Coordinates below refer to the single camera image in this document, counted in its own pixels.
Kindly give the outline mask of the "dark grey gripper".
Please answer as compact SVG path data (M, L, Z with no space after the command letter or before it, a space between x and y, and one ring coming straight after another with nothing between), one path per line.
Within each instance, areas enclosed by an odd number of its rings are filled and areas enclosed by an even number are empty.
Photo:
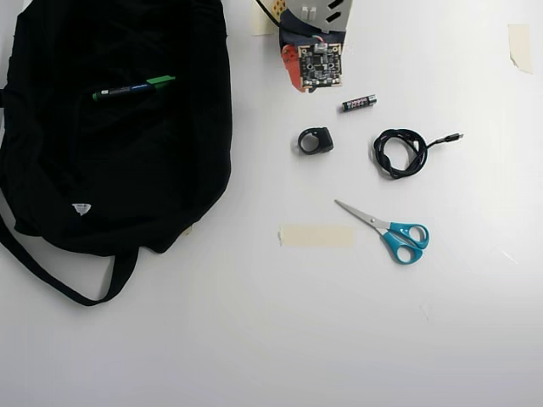
M312 69L311 47L295 45L313 45L319 42L321 37L326 43L343 44L346 37L345 31L324 31L299 20L290 10L281 14L281 27L279 39L283 46L281 55L283 64L288 72L292 85L299 92L308 92L311 89L308 75Z

